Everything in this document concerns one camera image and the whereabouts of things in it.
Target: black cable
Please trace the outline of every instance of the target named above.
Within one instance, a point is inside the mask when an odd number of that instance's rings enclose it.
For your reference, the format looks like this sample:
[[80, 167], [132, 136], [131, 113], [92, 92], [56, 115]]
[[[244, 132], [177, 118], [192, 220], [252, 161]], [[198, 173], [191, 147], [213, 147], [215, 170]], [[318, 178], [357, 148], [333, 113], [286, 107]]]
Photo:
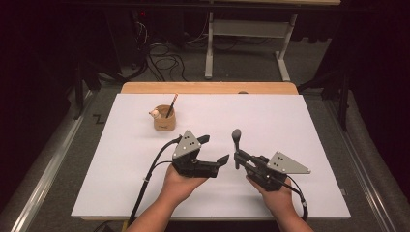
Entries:
[[135, 221], [136, 211], [138, 210], [139, 204], [141, 203], [142, 197], [144, 196], [145, 189], [147, 188], [148, 183], [150, 182], [150, 179], [151, 179], [151, 176], [152, 176], [152, 173], [153, 173], [154, 169], [156, 168], [156, 166], [157, 166], [158, 164], [161, 163], [161, 162], [160, 162], [160, 163], [157, 164], [157, 160], [160, 158], [161, 154], [163, 153], [163, 151], [165, 151], [165, 149], [166, 149], [167, 147], [169, 147], [170, 145], [172, 145], [172, 144], [174, 144], [174, 143], [179, 143], [179, 142], [181, 141], [181, 138], [182, 138], [182, 136], [180, 135], [178, 138], [172, 139], [171, 141], [169, 141], [168, 143], [166, 143], [166, 144], [160, 149], [160, 151], [158, 152], [157, 156], [155, 157], [155, 159], [154, 159], [154, 161], [153, 161], [153, 163], [152, 163], [152, 165], [151, 165], [151, 167], [150, 167], [150, 170], [149, 170], [148, 173], [147, 173], [147, 176], [144, 178], [144, 183], [142, 184], [141, 191], [139, 192], [138, 198], [136, 199], [135, 205], [134, 205], [134, 207], [133, 207], [133, 209], [132, 209], [132, 212], [131, 212], [131, 215], [130, 215], [130, 219], [129, 219], [129, 222], [128, 222], [128, 227]]
[[306, 221], [308, 219], [308, 203], [305, 200], [304, 195], [302, 194], [302, 190], [301, 188], [298, 186], [298, 183], [295, 182], [295, 180], [293, 180], [292, 177], [288, 176], [287, 177], [295, 184], [295, 186], [298, 188], [299, 190], [299, 196], [301, 197], [301, 203], [302, 203], [302, 207], [304, 208], [304, 214], [302, 216], [302, 220]]
[[295, 185], [296, 185], [296, 187], [297, 187], [298, 189], [295, 189], [295, 188], [293, 188], [293, 187], [287, 185], [285, 182], [282, 182], [282, 181], [280, 181], [280, 180], [278, 180], [278, 179], [276, 179], [276, 178], [273, 178], [273, 177], [272, 177], [271, 180], [274, 180], [275, 182], [280, 183], [280, 184], [283, 185], [284, 187], [287, 187], [288, 189], [291, 189], [292, 191], [296, 192], [296, 193], [299, 195], [299, 197], [301, 198], [301, 203], [302, 203], [302, 207], [303, 207], [303, 210], [304, 210], [304, 213], [303, 213], [303, 215], [301, 216], [301, 218], [302, 218], [302, 220], [307, 220], [307, 219], [308, 219], [308, 204], [307, 204], [307, 202], [306, 202], [306, 200], [305, 200], [304, 195], [302, 194], [301, 188], [299, 188], [298, 184], [295, 182], [295, 180], [293, 180], [293, 178], [291, 178], [291, 177], [288, 176], [288, 175], [286, 175], [286, 176], [287, 176], [293, 183], [295, 183]]
[[101, 228], [103, 228], [103, 226], [109, 224], [111, 221], [112, 220], [106, 220], [105, 222], [101, 223], [99, 226], [97, 226], [97, 228], [93, 232], [99, 231]]
[[[152, 54], [151, 51], [152, 51], [154, 48], [157, 48], [157, 47], [160, 47], [160, 46], [165, 47], [165, 48], [166, 48], [166, 51], [163, 52], [163, 53], [160, 53], [160, 54]], [[165, 78], [164, 78], [164, 76], [162, 75], [161, 71], [169, 70], [169, 78], [170, 78], [172, 81], [175, 81], [174, 78], [172, 77], [172, 72], [174, 71], [175, 68], [177, 68], [179, 65], [181, 65], [181, 66], [182, 66], [181, 77], [182, 77], [185, 81], [189, 82], [189, 81], [185, 78], [185, 76], [184, 76], [185, 64], [184, 64], [184, 60], [182, 59], [182, 57], [181, 57], [180, 55], [177, 55], [177, 54], [168, 54], [168, 53], [169, 53], [169, 47], [168, 47], [166, 44], [160, 43], [160, 44], [156, 44], [156, 45], [152, 46], [152, 48], [151, 48], [151, 50], [150, 50], [149, 58], [150, 58], [150, 61], [151, 61], [152, 66], [155, 67], [155, 69], [157, 70], [157, 73], [158, 73], [161, 77], [158, 77], [158, 76], [155, 74], [155, 72], [150, 68], [151, 73], [157, 78], [158, 81], [165, 81]], [[158, 58], [160, 58], [160, 59], [158, 59], [156, 62], [154, 62], [153, 56], [158, 57]], [[160, 63], [160, 62], [163, 62], [163, 61], [171, 61], [172, 64], [171, 64], [171, 65], [168, 65], [167, 67], [163, 67], [163, 68], [162, 68], [162, 67], [159, 67], [159, 63]]]
[[158, 165], [166, 163], [166, 162], [172, 162], [172, 161], [171, 160], [161, 161], [161, 162], [157, 163], [154, 168], [156, 168]]

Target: wooden table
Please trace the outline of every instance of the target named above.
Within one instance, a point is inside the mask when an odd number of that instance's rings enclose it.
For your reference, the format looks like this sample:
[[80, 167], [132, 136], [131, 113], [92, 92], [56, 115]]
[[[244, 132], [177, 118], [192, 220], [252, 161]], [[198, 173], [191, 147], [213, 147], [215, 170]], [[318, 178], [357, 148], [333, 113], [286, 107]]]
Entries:
[[298, 95], [290, 82], [128, 82], [122, 94], [284, 94]]
[[[177, 128], [168, 132], [154, 130], [149, 110], [170, 102], [175, 93], [180, 94], [175, 107]], [[198, 158], [215, 161], [232, 155], [230, 134], [235, 129], [243, 132], [244, 151], [267, 157], [281, 151], [312, 170], [308, 175], [293, 176], [304, 191], [311, 217], [350, 218], [303, 96], [289, 82], [126, 83], [111, 108], [72, 216], [128, 219], [152, 154], [163, 144], [185, 130], [195, 136], [209, 134], [211, 140]], [[169, 152], [158, 161], [169, 160]], [[165, 168], [166, 165], [156, 168], [137, 214], [155, 200]], [[172, 219], [272, 219], [260, 195], [244, 176], [245, 170], [236, 170], [230, 156], [218, 177], [180, 205]], [[299, 196], [294, 197], [295, 208], [301, 212]], [[210, 202], [203, 204], [204, 199]]]

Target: white paper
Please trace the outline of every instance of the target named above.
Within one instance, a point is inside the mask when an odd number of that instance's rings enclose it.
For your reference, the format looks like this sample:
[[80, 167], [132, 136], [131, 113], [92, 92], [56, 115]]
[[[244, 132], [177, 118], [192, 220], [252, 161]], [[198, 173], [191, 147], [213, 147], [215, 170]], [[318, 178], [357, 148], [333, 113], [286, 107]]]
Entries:
[[[305, 101], [298, 95], [188, 95], [179, 94], [174, 108], [173, 131], [156, 131], [149, 111], [170, 104], [169, 94], [119, 94], [73, 208], [75, 218], [128, 218], [155, 156], [170, 140], [190, 130], [205, 134], [199, 160], [216, 161], [230, 155], [217, 178], [209, 179], [183, 202], [172, 218], [261, 219], [272, 218], [260, 194], [245, 179], [245, 169], [235, 169], [235, 129], [242, 131], [240, 148], [271, 158], [280, 151], [311, 170], [291, 175], [308, 204], [310, 218], [350, 218], [335, 175], [329, 165]], [[172, 160], [176, 145], [159, 161]], [[168, 164], [158, 166], [137, 211], [139, 215], [158, 196]], [[294, 206], [302, 215], [299, 195]]]

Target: human hand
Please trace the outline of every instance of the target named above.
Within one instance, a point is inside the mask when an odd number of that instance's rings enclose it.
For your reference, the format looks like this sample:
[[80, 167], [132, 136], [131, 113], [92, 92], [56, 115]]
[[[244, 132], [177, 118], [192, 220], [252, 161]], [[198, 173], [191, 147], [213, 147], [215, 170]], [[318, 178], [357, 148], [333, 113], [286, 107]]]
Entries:
[[208, 178], [189, 178], [181, 176], [175, 170], [174, 166], [169, 164], [159, 198], [170, 202], [176, 207], [207, 180]]
[[[247, 179], [262, 194], [265, 205], [276, 219], [297, 216], [292, 203], [292, 191], [289, 188], [282, 187], [277, 191], [266, 191], [248, 176]], [[291, 185], [289, 178], [286, 179], [285, 183]]]

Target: wire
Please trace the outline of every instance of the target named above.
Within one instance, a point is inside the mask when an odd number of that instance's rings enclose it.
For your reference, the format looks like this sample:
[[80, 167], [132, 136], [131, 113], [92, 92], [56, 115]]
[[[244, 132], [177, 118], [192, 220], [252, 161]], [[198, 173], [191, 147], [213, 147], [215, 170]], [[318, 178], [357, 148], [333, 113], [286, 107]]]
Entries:
[[[166, 50], [164, 52], [161, 52], [159, 54], [154, 54], [153, 50], [155, 50], [158, 47], [164, 47]], [[181, 77], [188, 82], [188, 80], [185, 78], [184, 73], [185, 73], [185, 64], [184, 60], [180, 55], [177, 54], [172, 54], [169, 53], [169, 47], [165, 43], [156, 43], [151, 45], [150, 53], [148, 55], [150, 61], [151, 61], [151, 66], [155, 68], [153, 70], [151, 67], [149, 67], [151, 73], [156, 77], [158, 81], [165, 81], [165, 78], [161, 71], [166, 71], [169, 70], [169, 78], [172, 81], [175, 81], [172, 72], [181, 65], [182, 70], [181, 70]], [[160, 67], [160, 63], [162, 62], [171, 62], [170, 65]]]
[[185, 42], [185, 44], [195, 43], [197, 41], [202, 41], [203, 39], [208, 38], [208, 36], [202, 37], [205, 33], [205, 29], [206, 29], [206, 25], [208, 24], [208, 20], [209, 20], [209, 14], [206, 14], [206, 19], [205, 19], [205, 23], [204, 23], [204, 26], [202, 28], [201, 34], [199, 34], [199, 36], [196, 39], [194, 39], [193, 41]]
[[155, 165], [155, 167], [154, 167], [154, 168], [156, 168], [158, 165], [163, 164], [163, 163], [166, 163], [166, 162], [172, 162], [172, 161], [171, 161], [171, 160], [167, 160], [167, 161], [162, 161], [162, 162], [159, 162], [159, 163], [157, 163], [157, 164]]
[[150, 167], [150, 169], [149, 169], [149, 171], [148, 171], [148, 173], [147, 173], [147, 176], [144, 178], [144, 183], [142, 184], [141, 191], [139, 192], [138, 198], [136, 199], [135, 205], [134, 205], [134, 207], [133, 207], [133, 209], [132, 209], [132, 212], [131, 212], [131, 215], [130, 215], [130, 219], [129, 219], [129, 222], [128, 222], [128, 227], [135, 221], [136, 211], [138, 210], [139, 204], [140, 204], [141, 201], [142, 201], [142, 197], [144, 196], [145, 190], [146, 190], [146, 188], [147, 188], [147, 186], [148, 186], [148, 183], [150, 182], [150, 179], [151, 179], [151, 176], [152, 176], [152, 173], [153, 173], [154, 169], [155, 169], [159, 164], [163, 163], [163, 162], [160, 162], [160, 163], [157, 164], [157, 161], [158, 161], [158, 159], [160, 158], [161, 154], [163, 153], [163, 151], [165, 151], [165, 149], [166, 149], [167, 147], [169, 147], [170, 145], [172, 145], [172, 144], [174, 144], [174, 143], [179, 143], [179, 142], [181, 141], [181, 139], [182, 139], [182, 135], [180, 135], [178, 138], [172, 139], [171, 141], [169, 141], [168, 143], [166, 143], [166, 144], [160, 149], [160, 151], [158, 152], [157, 156], [155, 157], [155, 159], [154, 159], [154, 161], [153, 161], [153, 163], [152, 163], [152, 165], [151, 165], [151, 167]]
[[101, 223], [99, 226], [97, 226], [97, 228], [93, 232], [99, 231], [101, 228], [103, 228], [103, 226], [109, 224], [111, 221], [112, 220], [106, 220], [105, 222]]
[[271, 180], [274, 180], [274, 181], [280, 183], [281, 185], [287, 187], [288, 189], [291, 189], [292, 191], [296, 192], [299, 195], [299, 197], [301, 198], [301, 203], [302, 203], [302, 207], [303, 207], [303, 210], [304, 210], [304, 213], [302, 215], [302, 220], [307, 220], [308, 219], [308, 204], [305, 200], [304, 195], [302, 194], [301, 188], [299, 188], [298, 184], [295, 182], [295, 180], [293, 180], [292, 177], [290, 177], [289, 175], [286, 175], [286, 177], [289, 178], [295, 184], [296, 188], [298, 188], [298, 189], [295, 189], [295, 188], [287, 185], [285, 182], [282, 182], [282, 181], [280, 181], [276, 178], [271, 178]]

